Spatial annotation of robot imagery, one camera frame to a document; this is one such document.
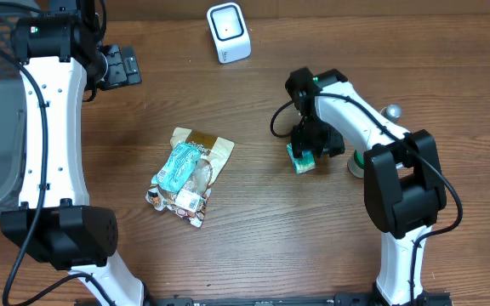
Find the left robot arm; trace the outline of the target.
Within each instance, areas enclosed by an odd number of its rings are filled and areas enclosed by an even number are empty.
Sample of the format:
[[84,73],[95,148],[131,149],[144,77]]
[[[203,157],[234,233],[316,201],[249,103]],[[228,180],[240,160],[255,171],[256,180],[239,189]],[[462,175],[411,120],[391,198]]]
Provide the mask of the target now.
[[26,93],[26,173],[3,234],[21,257],[80,280],[99,305],[149,305],[117,252],[115,213],[93,207],[83,175],[81,111],[99,91],[139,84],[134,51],[106,45],[101,1],[53,1],[11,35]]

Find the yellow oil bottle silver cap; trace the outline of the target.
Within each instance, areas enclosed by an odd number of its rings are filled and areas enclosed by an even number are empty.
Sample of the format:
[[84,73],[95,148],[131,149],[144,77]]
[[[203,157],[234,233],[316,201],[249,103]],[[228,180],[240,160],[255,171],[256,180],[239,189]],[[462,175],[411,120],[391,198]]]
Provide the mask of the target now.
[[397,124],[402,116],[402,108],[398,104],[387,105],[380,114],[390,122]]

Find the teal Kleenex tissue pack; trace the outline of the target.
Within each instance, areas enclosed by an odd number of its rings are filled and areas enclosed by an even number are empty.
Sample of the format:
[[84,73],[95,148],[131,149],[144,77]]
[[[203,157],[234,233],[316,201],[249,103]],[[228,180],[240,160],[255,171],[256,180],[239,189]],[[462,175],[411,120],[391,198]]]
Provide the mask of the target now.
[[297,174],[306,173],[316,167],[315,158],[309,150],[303,151],[302,156],[300,158],[296,158],[293,156],[292,145],[288,143],[287,151]]

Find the green lid white jar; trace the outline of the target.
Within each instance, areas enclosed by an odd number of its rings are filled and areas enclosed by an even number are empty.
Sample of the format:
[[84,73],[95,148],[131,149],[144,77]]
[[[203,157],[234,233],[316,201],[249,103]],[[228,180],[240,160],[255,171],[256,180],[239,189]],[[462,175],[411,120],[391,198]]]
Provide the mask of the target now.
[[362,179],[364,177],[364,165],[362,156],[357,150],[350,156],[347,162],[348,170],[357,178]]

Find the white barcode scanner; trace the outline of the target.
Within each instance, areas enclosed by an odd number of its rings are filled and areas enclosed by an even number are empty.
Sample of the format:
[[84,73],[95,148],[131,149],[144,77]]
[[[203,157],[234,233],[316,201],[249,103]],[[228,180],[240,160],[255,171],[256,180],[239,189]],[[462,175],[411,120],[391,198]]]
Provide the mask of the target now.
[[215,5],[208,9],[206,18],[220,64],[246,59],[252,53],[248,28],[237,3]]

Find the teal wet wipes pack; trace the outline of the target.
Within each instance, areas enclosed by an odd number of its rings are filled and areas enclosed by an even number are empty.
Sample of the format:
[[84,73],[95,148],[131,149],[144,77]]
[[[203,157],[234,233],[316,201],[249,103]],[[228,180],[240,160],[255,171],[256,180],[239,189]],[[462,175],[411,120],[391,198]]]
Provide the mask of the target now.
[[178,192],[191,176],[201,153],[198,148],[187,143],[178,143],[171,151],[168,160],[152,179],[163,190]]

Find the brown Pantree snack bag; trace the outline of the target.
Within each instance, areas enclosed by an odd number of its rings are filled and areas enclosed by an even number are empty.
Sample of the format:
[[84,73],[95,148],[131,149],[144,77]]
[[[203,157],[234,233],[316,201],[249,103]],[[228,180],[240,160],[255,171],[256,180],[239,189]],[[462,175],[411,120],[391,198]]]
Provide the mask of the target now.
[[228,162],[235,143],[212,134],[177,127],[170,139],[172,150],[178,143],[199,149],[201,158],[194,171],[178,192],[169,192],[151,183],[145,199],[159,212],[167,209],[199,228],[205,219],[213,185]]

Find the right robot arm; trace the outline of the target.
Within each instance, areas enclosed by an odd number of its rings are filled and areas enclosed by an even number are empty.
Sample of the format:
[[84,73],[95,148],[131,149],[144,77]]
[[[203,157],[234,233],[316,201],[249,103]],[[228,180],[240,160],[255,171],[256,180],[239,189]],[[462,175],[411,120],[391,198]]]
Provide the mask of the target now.
[[302,116],[293,127],[289,155],[296,164],[315,157],[355,153],[348,168],[363,179],[364,204],[381,231],[381,268],[369,305],[449,305],[447,294],[421,285],[426,236],[447,204],[436,142],[425,130],[410,133],[396,116],[379,113],[348,79],[332,69],[313,75],[306,67],[285,82]]

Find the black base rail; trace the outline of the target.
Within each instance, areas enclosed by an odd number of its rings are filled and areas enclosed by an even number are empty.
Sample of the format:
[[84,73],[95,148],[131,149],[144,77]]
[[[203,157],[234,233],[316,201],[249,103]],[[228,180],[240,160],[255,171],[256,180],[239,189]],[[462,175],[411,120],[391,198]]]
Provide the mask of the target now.
[[[418,298],[417,305],[452,306],[449,293],[425,293]],[[197,300],[191,298],[155,299],[152,305],[161,306],[366,306],[373,303],[371,293],[339,293],[333,297],[289,297],[284,299],[212,299]],[[75,306],[100,305],[93,300],[77,300]]]

